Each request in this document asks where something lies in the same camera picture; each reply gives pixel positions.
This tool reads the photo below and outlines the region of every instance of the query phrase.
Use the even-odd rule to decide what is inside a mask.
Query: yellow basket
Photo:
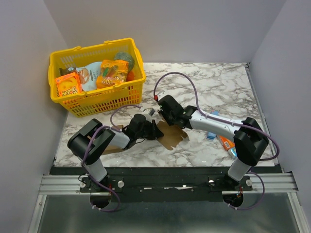
[[[60,68],[84,67],[104,59],[113,60],[115,54],[120,51],[128,52],[134,58],[135,80],[99,90],[64,97],[59,96],[55,79],[60,76]],[[132,38],[105,41],[103,44],[84,48],[78,46],[53,52],[50,55],[49,85],[51,87],[51,99],[55,103],[60,103],[76,117],[112,110],[125,104],[140,103],[142,85],[145,80],[142,58]]]

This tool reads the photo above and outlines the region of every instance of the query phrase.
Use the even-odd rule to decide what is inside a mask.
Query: cardboard piece
[[[117,128],[120,130],[123,128],[123,125],[117,125]],[[118,153],[118,152],[122,152],[124,151],[123,149],[116,147],[116,146],[112,146],[109,145],[107,146],[107,148],[103,151],[102,154],[113,154],[113,153]]]
[[[178,143],[188,137],[188,134],[176,125],[169,126],[166,121],[160,121],[157,127],[164,133],[158,141],[166,149],[173,150]]]

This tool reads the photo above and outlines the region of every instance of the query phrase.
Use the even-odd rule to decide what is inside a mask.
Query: green round object
[[[128,62],[128,71],[134,68],[135,60],[128,52],[118,52],[114,60],[122,60]]]

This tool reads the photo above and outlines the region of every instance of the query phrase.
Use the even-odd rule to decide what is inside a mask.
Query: white marble surface
[[[191,77],[199,93],[200,107],[210,112],[215,109],[220,116],[245,119],[255,118],[261,125],[258,108],[243,64],[215,63],[144,63],[146,82],[143,87],[141,105],[158,105],[153,99],[156,81],[167,72],[179,71]],[[195,106],[195,97],[189,81],[178,75],[163,79],[158,92],[169,90],[169,94],[182,106]],[[128,107],[115,114],[114,123],[127,125],[139,109]],[[80,166],[79,160],[67,148],[68,139],[87,122],[97,118],[103,124],[110,125],[111,111],[76,118],[69,113],[56,155],[55,166]],[[217,138],[207,140],[207,132],[185,129],[188,138],[174,150],[165,149],[158,141],[145,140],[131,149],[114,154],[103,155],[104,166],[230,166],[233,159]],[[268,147],[263,157],[271,156]],[[259,162],[258,166],[274,166],[273,161]]]

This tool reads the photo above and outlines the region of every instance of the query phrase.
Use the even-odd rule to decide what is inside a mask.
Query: wall
[[[41,0],[0,3],[0,226],[27,232],[65,112],[49,97],[49,54],[66,48]]]
[[[287,0],[251,62],[280,163],[293,171],[311,224],[311,1]]]
[[[44,0],[69,47],[132,37],[145,62],[249,62],[285,0]]]

